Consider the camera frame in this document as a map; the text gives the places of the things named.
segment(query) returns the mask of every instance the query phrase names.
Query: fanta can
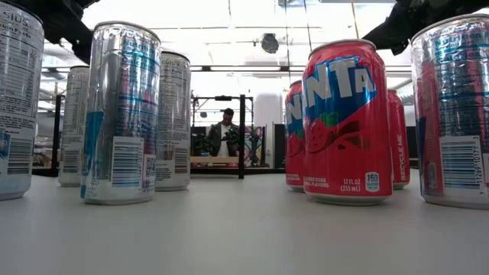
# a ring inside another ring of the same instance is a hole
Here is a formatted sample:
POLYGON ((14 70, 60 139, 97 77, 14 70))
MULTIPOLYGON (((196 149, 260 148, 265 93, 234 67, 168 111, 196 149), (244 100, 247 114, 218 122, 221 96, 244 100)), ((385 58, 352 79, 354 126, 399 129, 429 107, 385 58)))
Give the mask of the fanta can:
POLYGON ((302 111, 302 81, 290 85, 285 98, 285 120, 287 128, 287 155, 285 159, 286 183, 294 191, 303 190, 304 131, 302 111))
POLYGON ((392 153, 393 188, 399 190, 410 183, 410 159, 407 149, 404 106, 395 90, 389 90, 389 132, 392 153))
POLYGON ((303 73, 304 191, 340 205, 392 195, 385 66, 367 40, 316 48, 303 73))

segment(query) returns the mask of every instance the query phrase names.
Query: white table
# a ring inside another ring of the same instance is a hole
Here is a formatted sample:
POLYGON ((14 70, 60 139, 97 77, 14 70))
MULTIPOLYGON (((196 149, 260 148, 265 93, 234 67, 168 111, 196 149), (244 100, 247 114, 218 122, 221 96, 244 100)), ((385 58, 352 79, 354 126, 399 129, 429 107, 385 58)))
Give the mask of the white table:
POLYGON ((277 174, 84 205, 34 176, 23 199, 0 202, 0 274, 488 274, 489 211, 427 204, 411 175, 374 207, 312 202, 277 174))

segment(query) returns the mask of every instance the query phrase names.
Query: can rim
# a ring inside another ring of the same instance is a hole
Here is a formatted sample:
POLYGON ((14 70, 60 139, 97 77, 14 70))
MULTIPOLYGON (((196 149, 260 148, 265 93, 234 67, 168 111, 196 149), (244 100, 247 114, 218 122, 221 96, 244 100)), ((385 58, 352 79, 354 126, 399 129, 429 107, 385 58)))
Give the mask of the can rim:
POLYGON ((42 21, 42 20, 39 18, 39 16, 37 16, 37 15, 36 15, 35 13, 33 13, 32 11, 29 11, 27 8, 24 8, 24 7, 22 7, 21 5, 19 5, 19 4, 17 4, 17 3, 15 3, 15 2, 12 2, 12 1, 10 1, 10 0, 0 0, 0 2, 3 2, 3 3, 5 3, 5 4, 7 4, 7 5, 10 5, 10 6, 12 6, 12 7, 18 8, 18 9, 22 10, 23 12, 28 13, 30 16, 32 16, 32 17, 34 17, 36 20, 38 20, 38 21, 39 21, 39 23, 40 23, 41 25, 44 25, 44 22, 43 22, 43 21, 42 21))
POLYGON ((415 39, 417 39, 421 34, 427 32, 428 30, 436 28, 436 27, 441 26, 443 24, 446 24, 446 23, 449 23, 452 21, 456 21, 456 20, 460 20, 460 19, 464 19, 464 18, 489 18, 489 15, 486 15, 486 14, 469 14, 469 15, 454 16, 452 18, 446 18, 445 20, 441 20, 440 22, 436 22, 434 24, 431 24, 430 26, 425 27, 425 28, 421 29, 421 31, 418 31, 416 34, 414 34, 413 38, 411 38, 411 45, 413 45, 413 42, 415 39))
POLYGON ((99 28, 101 26, 108 25, 108 24, 126 24, 126 25, 129 25, 129 26, 132 26, 132 27, 140 28, 143 31, 147 31, 150 34, 153 34, 158 39, 158 41, 160 41, 160 43, 161 43, 161 40, 158 37, 158 35, 154 31, 152 31, 151 29, 149 29, 147 27, 143 27, 143 26, 141 26, 139 24, 135 24, 135 23, 127 22, 127 21, 103 21, 103 22, 100 22, 97 25, 95 25, 95 27, 93 29, 96 30, 97 28, 99 28))
POLYGON ((302 82, 302 80, 299 79, 299 80, 296 80, 296 81, 292 82, 290 84, 289 88, 292 87, 293 85, 295 85, 296 83, 299 83, 299 82, 302 82))
POLYGON ((331 46, 331 45, 339 44, 339 43, 348 43, 348 42, 360 42, 360 43, 369 44, 369 45, 371 45, 374 48, 374 50, 377 50, 377 47, 375 46, 374 42, 369 41, 369 40, 360 39, 360 38, 358 38, 358 39, 341 39, 341 40, 335 40, 335 41, 331 41, 331 42, 326 42, 323 45, 314 48, 314 50, 311 51, 311 53, 309 54, 309 57, 307 57, 307 59, 311 58, 311 56, 313 55, 313 53, 315 53, 316 51, 322 49, 323 47, 327 47, 327 46, 331 46))
POLYGON ((73 70, 76 68, 90 68, 90 66, 88 66, 88 65, 76 65, 76 66, 70 67, 70 70, 73 70))
POLYGON ((189 59, 188 59, 186 56, 184 56, 183 54, 181 54, 181 53, 175 53, 175 52, 170 51, 170 50, 162 50, 162 51, 161 51, 161 53, 162 53, 162 54, 163 54, 163 53, 169 53, 169 54, 173 54, 173 55, 176 55, 176 56, 179 56, 179 57, 183 57, 183 58, 185 58, 187 61, 189 61, 189 63, 190 63, 190 60, 189 60, 189 59))

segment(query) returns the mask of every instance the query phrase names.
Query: soda can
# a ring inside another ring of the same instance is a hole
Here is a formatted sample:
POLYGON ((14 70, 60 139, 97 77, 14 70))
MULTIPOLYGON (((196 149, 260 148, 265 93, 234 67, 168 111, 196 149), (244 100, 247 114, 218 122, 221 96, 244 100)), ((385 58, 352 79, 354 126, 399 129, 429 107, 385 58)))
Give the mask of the soda can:
POLYGON ((146 202, 154 194, 160 39, 136 24, 96 25, 92 39, 81 197, 146 202))
POLYGON ((82 179, 89 77, 89 66, 74 66, 68 73, 61 138, 60 175, 58 176, 58 182, 63 187, 77 187, 82 179))
POLYGON ((462 15, 412 39, 421 193, 489 209, 489 15, 462 15))
POLYGON ((404 106, 395 90, 389 90, 389 132, 392 153, 393 188, 399 190, 410 183, 410 159, 407 148, 404 106))
POLYGON ((32 151, 44 47, 40 19, 0 1, 0 200, 31 187, 32 151))
POLYGON ((287 128, 287 154, 285 176, 287 185, 296 192, 304 192, 304 131, 302 108, 302 80, 290 84, 285 98, 285 122, 287 128))
POLYGON ((385 66, 374 44, 316 48, 303 88, 304 191, 339 205, 376 205, 392 195, 385 66))
POLYGON ((190 184, 190 62, 161 52, 156 191, 185 190, 190 184))

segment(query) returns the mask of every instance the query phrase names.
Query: man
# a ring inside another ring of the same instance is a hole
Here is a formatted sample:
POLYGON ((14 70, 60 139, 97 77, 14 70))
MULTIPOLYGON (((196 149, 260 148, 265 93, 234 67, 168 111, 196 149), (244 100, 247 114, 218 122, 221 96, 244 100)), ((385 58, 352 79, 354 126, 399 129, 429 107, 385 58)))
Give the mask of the man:
POLYGON ((238 126, 232 124, 232 116, 235 112, 231 108, 227 108, 224 110, 224 114, 222 115, 222 121, 216 125, 211 126, 209 134, 207 138, 211 144, 211 155, 214 157, 235 157, 236 151, 238 150, 238 146, 230 145, 224 141, 226 135, 225 133, 229 131, 229 129, 235 129, 236 133, 238 133, 238 126))

